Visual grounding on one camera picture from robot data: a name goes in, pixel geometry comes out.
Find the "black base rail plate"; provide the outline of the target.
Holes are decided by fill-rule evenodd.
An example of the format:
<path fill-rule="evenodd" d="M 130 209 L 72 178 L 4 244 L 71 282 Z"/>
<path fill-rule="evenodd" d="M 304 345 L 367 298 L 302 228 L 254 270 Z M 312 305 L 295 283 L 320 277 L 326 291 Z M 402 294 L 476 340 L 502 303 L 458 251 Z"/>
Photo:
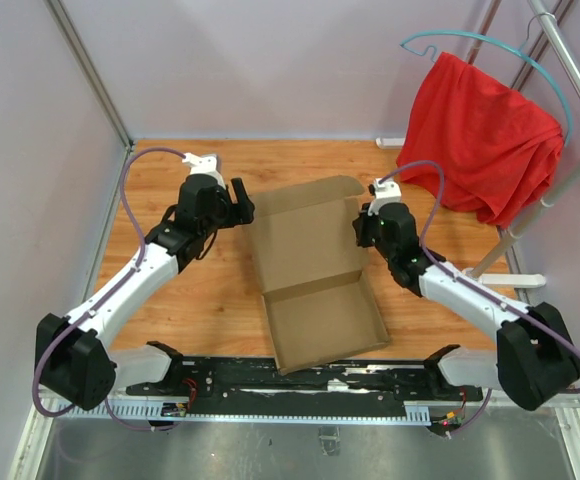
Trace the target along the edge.
<path fill-rule="evenodd" d="M 187 382 L 191 381 L 197 388 L 193 403 L 242 406 L 270 400 L 285 411 L 315 405 L 325 413 L 359 412 L 363 408 L 385 412 L 407 402 L 452 405 L 483 399 L 481 390 L 474 386 L 436 385 L 424 363 L 417 360 L 347 359 L 283 375 L 269 357 L 187 356 L 179 373 L 177 384 L 140 383 L 128 387 L 126 393 L 183 397 L 190 392 Z"/>

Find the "brown cardboard box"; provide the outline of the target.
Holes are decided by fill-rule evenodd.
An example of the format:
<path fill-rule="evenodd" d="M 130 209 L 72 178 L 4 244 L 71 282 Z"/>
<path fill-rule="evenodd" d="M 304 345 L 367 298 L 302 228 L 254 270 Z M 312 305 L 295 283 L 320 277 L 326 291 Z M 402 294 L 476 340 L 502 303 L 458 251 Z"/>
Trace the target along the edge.
<path fill-rule="evenodd" d="M 352 226 L 363 191 L 339 175 L 252 198 L 245 232 L 282 375 L 390 342 Z"/>

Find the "red cloth shirt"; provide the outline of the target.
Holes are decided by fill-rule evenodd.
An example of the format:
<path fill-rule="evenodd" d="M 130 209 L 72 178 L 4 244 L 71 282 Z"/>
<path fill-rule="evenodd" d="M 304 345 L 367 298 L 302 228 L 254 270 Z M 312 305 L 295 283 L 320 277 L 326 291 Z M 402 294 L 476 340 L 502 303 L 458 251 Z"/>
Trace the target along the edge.
<path fill-rule="evenodd" d="M 551 186 L 565 139 L 552 115 L 460 58 L 423 80 L 396 163 L 403 182 L 501 228 Z"/>

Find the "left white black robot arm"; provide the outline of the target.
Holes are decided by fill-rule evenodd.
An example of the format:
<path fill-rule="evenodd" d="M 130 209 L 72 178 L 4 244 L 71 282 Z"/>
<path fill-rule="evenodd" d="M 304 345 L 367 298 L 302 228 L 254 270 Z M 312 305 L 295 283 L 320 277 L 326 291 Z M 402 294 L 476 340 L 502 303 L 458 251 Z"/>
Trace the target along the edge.
<path fill-rule="evenodd" d="M 83 410 L 142 383 L 165 396 L 177 393 L 184 383 L 179 352 L 156 341 L 115 354 L 109 347 L 157 290 L 207 255 L 220 230 L 251 223 L 254 211 L 241 179 L 225 186 L 213 174 L 189 175 L 177 203 L 104 287 L 66 315 L 48 314 L 39 322 L 33 387 L 46 387 Z"/>

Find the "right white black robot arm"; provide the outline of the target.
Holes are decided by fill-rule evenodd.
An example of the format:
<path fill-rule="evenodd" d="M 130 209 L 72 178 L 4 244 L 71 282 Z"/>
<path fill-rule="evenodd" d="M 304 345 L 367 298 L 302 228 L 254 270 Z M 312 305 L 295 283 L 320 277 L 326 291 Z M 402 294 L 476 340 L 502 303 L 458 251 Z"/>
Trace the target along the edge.
<path fill-rule="evenodd" d="M 372 211 L 365 203 L 352 225 L 358 246 L 375 248 L 401 288 L 444 306 L 496 344 L 493 351 L 451 344 L 431 354 L 422 377 L 430 397 L 444 400 L 458 387 L 483 387 L 501 390 L 517 406 L 534 411 L 580 379 L 580 357 L 559 310 L 500 295 L 423 249 L 405 204 Z"/>

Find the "aluminium frame post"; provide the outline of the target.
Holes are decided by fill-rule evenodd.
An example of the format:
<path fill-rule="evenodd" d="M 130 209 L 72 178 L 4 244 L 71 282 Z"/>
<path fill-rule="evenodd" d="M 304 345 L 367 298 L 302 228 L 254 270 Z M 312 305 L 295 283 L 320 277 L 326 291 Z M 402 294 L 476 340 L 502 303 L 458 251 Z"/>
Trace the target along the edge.
<path fill-rule="evenodd" d="M 90 86 L 106 118 L 113 128 L 116 136 L 127 151 L 134 146 L 134 140 L 129 133 L 121 115 L 118 112 L 101 76 L 89 54 L 75 23 L 73 22 L 64 2 L 61 0 L 45 0 L 49 13 L 54 19 L 68 48 L 72 52 L 86 82 Z"/>

